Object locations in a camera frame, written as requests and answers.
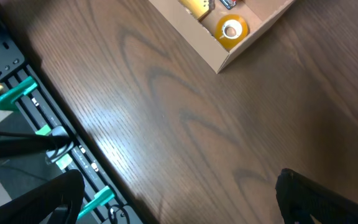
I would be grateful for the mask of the cardboard box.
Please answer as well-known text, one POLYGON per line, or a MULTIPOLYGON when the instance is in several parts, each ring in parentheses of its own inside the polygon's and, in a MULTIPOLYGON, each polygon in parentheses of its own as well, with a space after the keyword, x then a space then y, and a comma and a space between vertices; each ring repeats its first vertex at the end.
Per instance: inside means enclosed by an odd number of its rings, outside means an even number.
POLYGON ((220 1, 214 1, 214 9, 201 21, 195 19, 179 0, 150 0, 150 2, 208 65, 219 73, 269 30, 294 0, 243 0, 237 1, 236 6, 231 10, 220 1), (229 14, 243 17, 249 33, 233 49, 226 50, 214 38, 214 32, 219 20, 229 14))

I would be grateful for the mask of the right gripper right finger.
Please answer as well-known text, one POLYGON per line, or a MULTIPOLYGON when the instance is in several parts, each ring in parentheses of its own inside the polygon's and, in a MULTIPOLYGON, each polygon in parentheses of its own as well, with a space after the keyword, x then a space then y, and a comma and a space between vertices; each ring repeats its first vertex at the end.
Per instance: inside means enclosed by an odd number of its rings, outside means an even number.
POLYGON ((278 176, 276 198, 284 223, 358 223, 358 204, 291 169, 278 176))

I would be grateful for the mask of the yellow sticky note pad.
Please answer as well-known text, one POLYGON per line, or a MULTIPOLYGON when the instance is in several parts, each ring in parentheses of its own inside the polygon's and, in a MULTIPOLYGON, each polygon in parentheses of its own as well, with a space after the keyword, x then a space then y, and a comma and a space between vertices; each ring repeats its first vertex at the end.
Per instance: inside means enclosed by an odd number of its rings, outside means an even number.
POLYGON ((214 0, 179 0, 179 2, 199 21, 214 9, 214 0))

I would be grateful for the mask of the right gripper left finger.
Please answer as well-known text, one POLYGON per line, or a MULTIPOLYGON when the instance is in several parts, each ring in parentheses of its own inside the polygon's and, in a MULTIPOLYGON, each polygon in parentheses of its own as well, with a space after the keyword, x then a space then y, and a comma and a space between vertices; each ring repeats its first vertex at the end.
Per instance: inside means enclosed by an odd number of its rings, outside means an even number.
POLYGON ((0 206, 0 223, 76 223, 85 196, 78 170, 69 170, 0 206))

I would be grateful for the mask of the yellow tape roll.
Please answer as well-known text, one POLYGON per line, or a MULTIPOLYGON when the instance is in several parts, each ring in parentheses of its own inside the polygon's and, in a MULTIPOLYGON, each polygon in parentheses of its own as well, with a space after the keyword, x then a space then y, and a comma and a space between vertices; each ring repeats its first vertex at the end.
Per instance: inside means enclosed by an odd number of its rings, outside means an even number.
POLYGON ((214 38, 226 49, 233 49, 249 33, 245 19, 237 14, 222 17, 214 32, 214 38))

